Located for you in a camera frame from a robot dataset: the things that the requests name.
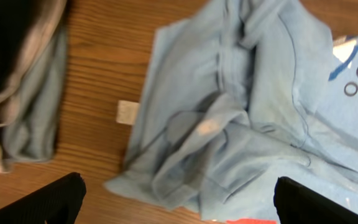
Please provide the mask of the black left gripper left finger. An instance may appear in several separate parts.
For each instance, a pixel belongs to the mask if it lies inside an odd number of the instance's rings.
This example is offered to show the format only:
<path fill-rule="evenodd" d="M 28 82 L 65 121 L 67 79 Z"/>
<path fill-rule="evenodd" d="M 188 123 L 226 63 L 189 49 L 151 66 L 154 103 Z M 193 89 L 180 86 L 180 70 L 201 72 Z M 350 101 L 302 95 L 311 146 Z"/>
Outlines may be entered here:
<path fill-rule="evenodd" d="M 74 224 L 86 195 L 72 172 L 0 209 L 0 224 Z"/>

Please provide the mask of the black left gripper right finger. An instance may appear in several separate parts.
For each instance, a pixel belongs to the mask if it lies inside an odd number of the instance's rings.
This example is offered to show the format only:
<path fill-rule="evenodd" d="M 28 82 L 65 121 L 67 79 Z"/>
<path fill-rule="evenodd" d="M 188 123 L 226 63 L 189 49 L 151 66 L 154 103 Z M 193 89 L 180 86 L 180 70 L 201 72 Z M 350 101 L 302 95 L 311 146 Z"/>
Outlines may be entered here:
<path fill-rule="evenodd" d="M 281 224 L 358 224 L 358 214 L 288 177 L 277 179 L 273 203 Z"/>

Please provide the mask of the light blue t-shirt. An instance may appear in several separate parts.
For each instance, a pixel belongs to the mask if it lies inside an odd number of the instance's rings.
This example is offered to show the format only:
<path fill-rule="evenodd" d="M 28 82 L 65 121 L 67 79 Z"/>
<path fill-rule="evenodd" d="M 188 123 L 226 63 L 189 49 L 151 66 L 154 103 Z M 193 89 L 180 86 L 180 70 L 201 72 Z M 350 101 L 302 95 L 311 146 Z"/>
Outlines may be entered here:
<path fill-rule="evenodd" d="M 277 220 L 289 177 L 358 214 L 358 37 L 298 1 L 213 0 L 155 33 L 112 193 L 204 220 Z"/>

